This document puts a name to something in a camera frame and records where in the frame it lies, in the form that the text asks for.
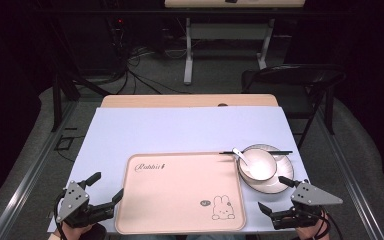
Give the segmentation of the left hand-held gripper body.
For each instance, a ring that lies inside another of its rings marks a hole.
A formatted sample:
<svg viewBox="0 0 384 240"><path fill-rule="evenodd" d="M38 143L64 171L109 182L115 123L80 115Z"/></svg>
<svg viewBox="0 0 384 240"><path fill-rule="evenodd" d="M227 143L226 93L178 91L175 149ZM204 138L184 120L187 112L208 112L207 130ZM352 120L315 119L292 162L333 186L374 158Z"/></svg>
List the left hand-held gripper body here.
<svg viewBox="0 0 384 240"><path fill-rule="evenodd" d="M78 183L71 181L65 190L62 204L56 215L56 222L66 223L72 228L82 228L111 219L114 216L114 208L107 206L107 203L91 205L86 188L81 188Z"/></svg>

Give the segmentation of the metal floor rail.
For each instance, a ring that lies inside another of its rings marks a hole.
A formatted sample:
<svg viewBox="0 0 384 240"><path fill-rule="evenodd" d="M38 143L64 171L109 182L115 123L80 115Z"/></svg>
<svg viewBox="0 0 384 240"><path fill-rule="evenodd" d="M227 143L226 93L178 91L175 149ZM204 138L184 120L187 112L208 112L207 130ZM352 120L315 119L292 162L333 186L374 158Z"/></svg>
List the metal floor rail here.
<svg viewBox="0 0 384 240"><path fill-rule="evenodd" d="M63 105L61 123L53 131L54 110L50 102L42 107L21 153L0 188L0 240L5 240L43 171L46 158L70 119L77 102Z"/></svg>
<svg viewBox="0 0 384 240"><path fill-rule="evenodd" d="M368 205L348 162L336 140L336 137L326 129L324 123L324 114L318 110L315 117L317 123L321 126L321 132L328 142L329 148L332 150L336 165L339 168L345 187L350 195L351 201L358 213L358 216L365 228L370 240L384 240L384 234L373 214L372 209Z"/></svg>

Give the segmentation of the white ceramic spoon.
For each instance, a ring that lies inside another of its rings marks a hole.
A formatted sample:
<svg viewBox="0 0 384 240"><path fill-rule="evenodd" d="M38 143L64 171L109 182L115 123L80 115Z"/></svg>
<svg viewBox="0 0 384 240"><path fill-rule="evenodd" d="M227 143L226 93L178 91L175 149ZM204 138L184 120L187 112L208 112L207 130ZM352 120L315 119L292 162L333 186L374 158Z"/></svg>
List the white ceramic spoon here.
<svg viewBox="0 0 384 240"><path fill-rule="evenodd" d="M237 148L233 148L232 152L237 155L240 159L242 159L245 165L248 167L248 172L252 178L256 180L260 180L262 177L262 173L260 171L261 164L259 162L254 162L249 160L240 150Z"/></svg>

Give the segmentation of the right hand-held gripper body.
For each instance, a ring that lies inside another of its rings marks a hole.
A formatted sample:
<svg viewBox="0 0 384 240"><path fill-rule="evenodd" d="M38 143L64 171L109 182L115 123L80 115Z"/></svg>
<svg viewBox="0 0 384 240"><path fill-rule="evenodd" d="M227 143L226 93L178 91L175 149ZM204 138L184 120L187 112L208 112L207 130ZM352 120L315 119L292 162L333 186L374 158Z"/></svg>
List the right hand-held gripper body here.
<svg viewBox="0 0 384 240"><path fill-rule="evenodd" d="M276 230L314 226L322 218L322 207L342 204L343 200L308 182L300 181L290 196L293 206L274 212L271 219Z"/></svg>

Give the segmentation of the wooden table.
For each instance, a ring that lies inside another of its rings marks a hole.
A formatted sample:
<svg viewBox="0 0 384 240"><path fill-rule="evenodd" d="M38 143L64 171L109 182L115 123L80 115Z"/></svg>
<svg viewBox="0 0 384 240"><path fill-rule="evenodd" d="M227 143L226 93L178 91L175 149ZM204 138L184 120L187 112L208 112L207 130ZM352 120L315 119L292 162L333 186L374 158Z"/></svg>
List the wooden table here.
<svg viewBox="0 0 384 240"><path fill-rule="evenodd" d="M277 106L271 94L108 95L103 108Z"/></svg>

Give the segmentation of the black floor socket frame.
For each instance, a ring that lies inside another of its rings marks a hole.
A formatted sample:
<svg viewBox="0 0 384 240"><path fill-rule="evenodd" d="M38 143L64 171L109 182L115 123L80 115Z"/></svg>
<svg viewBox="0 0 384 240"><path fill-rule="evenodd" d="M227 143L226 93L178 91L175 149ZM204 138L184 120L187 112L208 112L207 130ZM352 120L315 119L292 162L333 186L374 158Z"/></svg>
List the black floor socket frame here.
<svg viewBox="0 0 384 240"><path fill-rule="evenodd" d="M73 142L74 142L74 137L61 136L54 150L55 151L69 150Z"/></svg>

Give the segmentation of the black folding chair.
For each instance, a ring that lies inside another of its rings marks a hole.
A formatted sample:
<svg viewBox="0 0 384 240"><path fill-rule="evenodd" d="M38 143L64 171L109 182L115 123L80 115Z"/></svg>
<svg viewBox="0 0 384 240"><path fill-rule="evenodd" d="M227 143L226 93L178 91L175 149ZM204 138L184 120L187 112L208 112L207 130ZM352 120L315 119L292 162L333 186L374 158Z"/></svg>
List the black folding chair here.
<svg viewBox="0 0 384 240"><path fill-rule="evenodd" d="M322 101L324 123L333 134L334 87L346 79L345 70L332 64L282 64L261 70L246 70L241 76L244 94L271 94L288 120L306 119L297 144L301 147Z"/></svg>

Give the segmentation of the pink rabbit print tray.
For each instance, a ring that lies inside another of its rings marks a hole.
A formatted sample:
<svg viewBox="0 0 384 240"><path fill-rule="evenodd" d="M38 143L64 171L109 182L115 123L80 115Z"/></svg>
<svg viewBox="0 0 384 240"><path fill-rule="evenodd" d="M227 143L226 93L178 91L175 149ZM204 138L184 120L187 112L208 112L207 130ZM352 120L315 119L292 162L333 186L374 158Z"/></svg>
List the pink rabbit print tray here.
<svg viewBox="0 0 384 240"><path fill-rule="evenodd" d="M137 154L128 160L115 220L119 233L234 232L245 223L233 156Z"/></svg>

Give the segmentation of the white-framed table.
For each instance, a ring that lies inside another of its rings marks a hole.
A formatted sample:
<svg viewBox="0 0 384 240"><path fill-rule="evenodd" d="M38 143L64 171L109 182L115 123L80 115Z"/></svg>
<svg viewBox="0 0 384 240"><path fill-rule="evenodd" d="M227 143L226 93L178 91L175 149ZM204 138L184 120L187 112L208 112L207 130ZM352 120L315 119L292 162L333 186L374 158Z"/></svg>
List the white-framed table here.
<svg viewBox="0 0 384 240"><path fill-rule="evenodd" d="M166 8L172 10L278 10L302 8L306 0L164 0ZM257 23L242 23L227 17L224 20L192 20L186 18L186 60L184 84L192 83L193 40L262 40L261 50L257 53L260 69L267 66L266 56L275 20L269 18Z"/></svg>

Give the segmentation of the pale lavender table cover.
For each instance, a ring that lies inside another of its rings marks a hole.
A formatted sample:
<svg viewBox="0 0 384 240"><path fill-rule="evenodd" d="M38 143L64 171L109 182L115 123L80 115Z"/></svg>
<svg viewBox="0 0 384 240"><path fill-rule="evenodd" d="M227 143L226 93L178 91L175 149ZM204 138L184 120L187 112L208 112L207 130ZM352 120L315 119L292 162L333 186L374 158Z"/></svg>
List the pale lavender table cover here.
<svg viewBox="0 0 384 240"><path fill-rule="evenodd" d="M71 171L71 179L81 181L96 172L102 177L87 192L98 205L124 190L128 160L143 154L218 153L231 155L233 148L245 149L266 144L284 150L293 166L291 178L303 180L307 172L279 107L225 106L186 108L99 108ZM268 217L258 208L265 203L275 211L290 207L292 190L266 194L240 180L246 223L239 231L270 232ZM119 233L113 218L103 221L111 234Z"/></svg>

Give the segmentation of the white bowl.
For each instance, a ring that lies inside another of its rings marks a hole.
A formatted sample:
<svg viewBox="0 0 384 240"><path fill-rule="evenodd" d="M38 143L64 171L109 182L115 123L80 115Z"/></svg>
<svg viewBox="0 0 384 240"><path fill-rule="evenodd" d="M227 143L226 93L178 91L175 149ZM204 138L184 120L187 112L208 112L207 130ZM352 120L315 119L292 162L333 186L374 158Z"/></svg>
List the white bowl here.
<svg viewBox="0 0 384 240"><path fill-rule="evenodd" d="M239 170L242 177L249 182L264 182L271 179L277 171L274 157L263 149L246 150L243 155L248 163L239 158Z"/></svg>

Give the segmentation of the person's right hand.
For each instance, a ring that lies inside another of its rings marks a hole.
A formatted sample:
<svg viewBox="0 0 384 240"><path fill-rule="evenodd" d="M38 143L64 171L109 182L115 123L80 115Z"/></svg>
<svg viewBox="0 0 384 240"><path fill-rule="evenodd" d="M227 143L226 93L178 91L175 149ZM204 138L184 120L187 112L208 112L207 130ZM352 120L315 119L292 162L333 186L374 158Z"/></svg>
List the person's right hand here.
<svg viewBox="0 0 384 240"><path fill-rule="evenodd" d="M309 240L313 237L319 236L326 231L328 225L323 220L318 220L314 226L296 228L296 232L300 240ZM323 237L317 240L330 240L330 235L326 233Z"/></svg>

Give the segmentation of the person's left hand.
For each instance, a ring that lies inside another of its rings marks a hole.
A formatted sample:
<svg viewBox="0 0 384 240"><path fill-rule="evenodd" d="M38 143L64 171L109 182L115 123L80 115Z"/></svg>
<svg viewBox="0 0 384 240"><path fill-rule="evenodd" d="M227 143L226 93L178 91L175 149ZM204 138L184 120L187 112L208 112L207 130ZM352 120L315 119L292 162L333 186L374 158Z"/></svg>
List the person's left hand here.
<svg viewBox="0 0 384 240"><path fill-rule="evenodd" d="M92 225L88 225L82 228L72 228L69 225L65 224L62 226L62 232L66 240L79 240L80 237L86 232L92 229Z"/></svg>

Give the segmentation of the black metal stand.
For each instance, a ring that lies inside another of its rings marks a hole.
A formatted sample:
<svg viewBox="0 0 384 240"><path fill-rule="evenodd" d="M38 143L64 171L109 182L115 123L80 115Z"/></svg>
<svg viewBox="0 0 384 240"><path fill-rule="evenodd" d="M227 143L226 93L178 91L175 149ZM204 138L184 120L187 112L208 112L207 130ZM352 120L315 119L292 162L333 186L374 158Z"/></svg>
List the black metal stand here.
<svg viewBox="0 0 384 240"><path fill-rule="evenodd" d="M53 132L61 126L63 121L62 95L65 95L69 101L76 102L80 99L81 94L75 86L76 83L85 86L102 97L109 95L108 91L89 82L79 74L75 74L74 72L68 70L57 70L52 82L54 113Z"/></svg>

